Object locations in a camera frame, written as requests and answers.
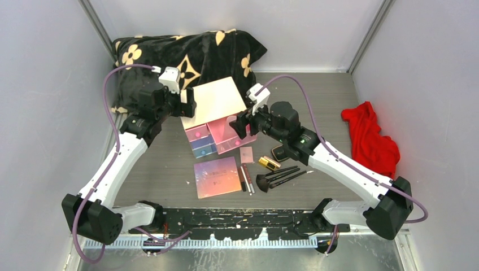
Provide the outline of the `white pink drawer organizer box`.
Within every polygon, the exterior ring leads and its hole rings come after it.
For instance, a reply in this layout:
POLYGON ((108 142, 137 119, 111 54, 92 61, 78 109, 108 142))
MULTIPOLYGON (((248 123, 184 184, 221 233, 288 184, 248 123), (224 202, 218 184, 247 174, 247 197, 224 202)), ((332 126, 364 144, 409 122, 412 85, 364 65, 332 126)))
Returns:
POLYGON ((201 158, 217 153, 207 123, 237 115, 244 111, 246 106, 231 77, 198 85, 193 89, 197 103, 195 116, 182 117, 181 122, 194 157, 201 158))

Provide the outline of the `black square compact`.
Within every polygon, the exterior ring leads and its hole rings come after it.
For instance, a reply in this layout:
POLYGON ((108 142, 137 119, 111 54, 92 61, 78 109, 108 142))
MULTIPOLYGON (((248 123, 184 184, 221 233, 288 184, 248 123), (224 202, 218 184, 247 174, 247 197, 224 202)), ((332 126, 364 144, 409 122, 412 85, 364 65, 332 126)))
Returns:
POLYGON ((289 159, 288 155, 285 153, 283 146, 277 146, 271 149, 272 158, 278 162, 282 163, 289 159))

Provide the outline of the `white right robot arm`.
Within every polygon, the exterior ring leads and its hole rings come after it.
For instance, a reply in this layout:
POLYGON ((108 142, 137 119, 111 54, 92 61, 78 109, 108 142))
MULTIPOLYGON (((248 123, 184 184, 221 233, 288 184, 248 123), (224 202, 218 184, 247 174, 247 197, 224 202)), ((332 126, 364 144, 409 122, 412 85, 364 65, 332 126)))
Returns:
POLYGON ((392 180, 347 157, 323 137, 301 126, 298 112, 288 102, 242 111, 229 126, 242 139, 261 132, 277 140, 289 158, 326 173, 361 198, 355 202, 323 199, 312 217, 319 231, 352 224, 367 226, 379 237, 393 240, 413 211, 408 180, 392 180))

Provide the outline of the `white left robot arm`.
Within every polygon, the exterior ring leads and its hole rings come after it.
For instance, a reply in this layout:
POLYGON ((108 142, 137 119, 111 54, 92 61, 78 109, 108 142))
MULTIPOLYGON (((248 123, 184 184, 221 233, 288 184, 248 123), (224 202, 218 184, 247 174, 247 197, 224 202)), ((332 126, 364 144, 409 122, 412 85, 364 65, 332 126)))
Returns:
POLYGON ((62 209, 71 232, 112 244, 121 233, 148 230, 158 233, 166 217, 159 204, 141 200, 133 206, 114 207, 116 196, 138 159, 161 132, 162 123, 172 117, 194 117, 194 90, 178 93, 161 84, 159 89, 140 93, 141 110, 123 122, 116 143, 94 177, 77 195, 67 194, 62 209))

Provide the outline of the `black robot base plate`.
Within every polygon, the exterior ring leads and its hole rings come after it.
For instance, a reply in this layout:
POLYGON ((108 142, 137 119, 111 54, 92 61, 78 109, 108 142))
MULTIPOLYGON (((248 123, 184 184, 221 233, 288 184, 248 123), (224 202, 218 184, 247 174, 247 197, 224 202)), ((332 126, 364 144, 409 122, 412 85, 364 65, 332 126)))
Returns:
POLYGON ((303 240, 325 234, 331 237, 332 226, 313 223, 312 211, 302 209, 225 209, 225 208, 166 208, 164 220, 157 226, 143 226, 151 234, 179 237, 186 231, 192 240, 207 240, 213 236, 223 241, 256 240, 265 232, 269 241, 303 240))

